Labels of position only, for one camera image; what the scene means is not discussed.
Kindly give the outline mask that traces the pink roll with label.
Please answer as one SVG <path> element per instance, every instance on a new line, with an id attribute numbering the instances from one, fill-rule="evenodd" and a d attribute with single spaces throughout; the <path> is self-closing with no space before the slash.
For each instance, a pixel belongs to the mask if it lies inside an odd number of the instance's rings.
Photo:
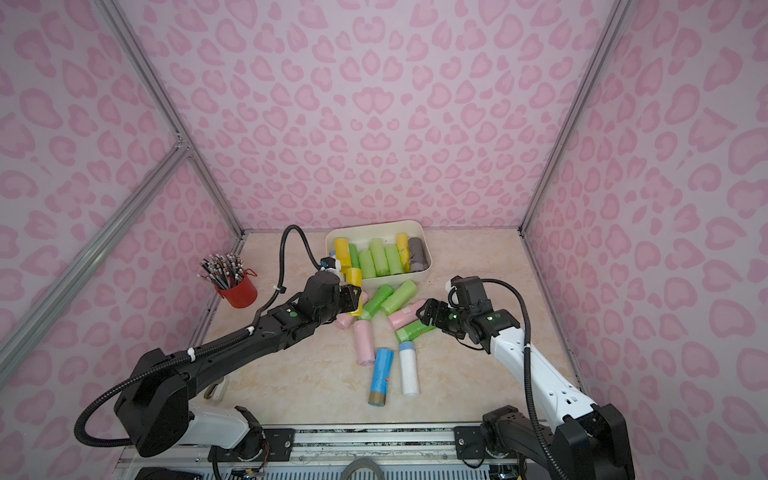
<path id="1" fill-rule="evenodd" d="M 389 315 L 388 320 L 392 329 L 397 331 L 417 321 L 417 311 L 425 304 L 425 302 L 425 299 L 420 299 Z"/>

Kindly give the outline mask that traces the grey roll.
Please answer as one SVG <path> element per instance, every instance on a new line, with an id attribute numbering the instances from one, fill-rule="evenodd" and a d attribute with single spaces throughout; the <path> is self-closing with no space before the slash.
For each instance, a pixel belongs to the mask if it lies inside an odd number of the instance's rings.
<path id="1" fill-rule="evenodd" d="M 420 237 L 411 237 L 408 239 L 410 272 L 422 272 L 429 267 L 426 258 L 424 242 Z"/>

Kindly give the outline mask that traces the white roll blue cap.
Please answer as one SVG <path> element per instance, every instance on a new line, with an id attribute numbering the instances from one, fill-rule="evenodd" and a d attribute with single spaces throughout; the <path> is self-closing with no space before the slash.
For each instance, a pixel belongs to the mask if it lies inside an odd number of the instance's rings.
<path id="1" fill-rule="evenodd" d="M 399 363 L 403 395 L 417 397 L 420 394 L 417 356 L 411 341 L 405 341 L 399 345 Z"/>

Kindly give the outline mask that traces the yellow roll with label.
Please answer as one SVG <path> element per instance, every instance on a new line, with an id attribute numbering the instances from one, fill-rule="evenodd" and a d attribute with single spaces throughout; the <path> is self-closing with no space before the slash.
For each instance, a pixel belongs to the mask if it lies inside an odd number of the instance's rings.
<path id="1" fill-rule="evenodd" d="M 399 254 L 400 263 L 404 273 L 411 271 L 411 254 L 409 249 L 409 237 L 405 233 L 398 233 L 396 236 L 396 247 Z"/>

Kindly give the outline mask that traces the dark green roll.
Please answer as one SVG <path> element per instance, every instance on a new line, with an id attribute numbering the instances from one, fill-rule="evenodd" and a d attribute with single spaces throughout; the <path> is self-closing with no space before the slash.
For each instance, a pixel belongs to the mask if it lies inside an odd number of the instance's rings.
<path id="1" fill-rule="evenodd" d="M 360 269 L 361 266 L 360 266 L 359 252 L 358 252 L 357 246 L 352 244 L 352 243 L 350 243 L 349 244 L 349 253 L 350 253 L 351 266 L 353 268 Z"/>

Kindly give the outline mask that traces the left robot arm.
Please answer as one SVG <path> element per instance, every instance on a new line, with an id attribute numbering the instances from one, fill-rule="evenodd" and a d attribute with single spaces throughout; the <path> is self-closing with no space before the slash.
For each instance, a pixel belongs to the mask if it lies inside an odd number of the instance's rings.
<path id="1" fill-rule="evenodd" d="M 351 313 L 362 288 L 343 285 L 337 274 L 322 270 L 308 278 L 304 290 L 240 330 L 199 347 L 166 355 L 144 354 L 129 378 L 108 389 L 84 408 L 73 427 L 75 439 L 93 448 L 133 446 L 143 457 L 179 444 L 190 424 L 201 416 L 190 412 L 190 400 L 214 381 L 266 355 L 288 349 Z M 127 433 L 122 439 L 97 438 L 87 432 L 90 417 L 110 399 Z"/>

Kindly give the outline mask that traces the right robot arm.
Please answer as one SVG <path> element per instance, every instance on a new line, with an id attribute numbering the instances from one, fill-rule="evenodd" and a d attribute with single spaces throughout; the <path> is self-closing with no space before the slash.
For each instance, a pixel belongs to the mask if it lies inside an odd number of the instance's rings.
<path id="1" fill-rule="evenodd" d="M 531 461 L 553 479 L 635 478 L 624 416 L 583 393 L 534 346 L 527 304 L 511 284 L 456 276 L 446 300 L 426 300 L 416 317 L 492 356 L 523 387 L 523 409 L 507 405 L 484 414 L 476 427 L 456 428 L 456 453 L 468 467 L 512 457 L 520 477 Z"/>

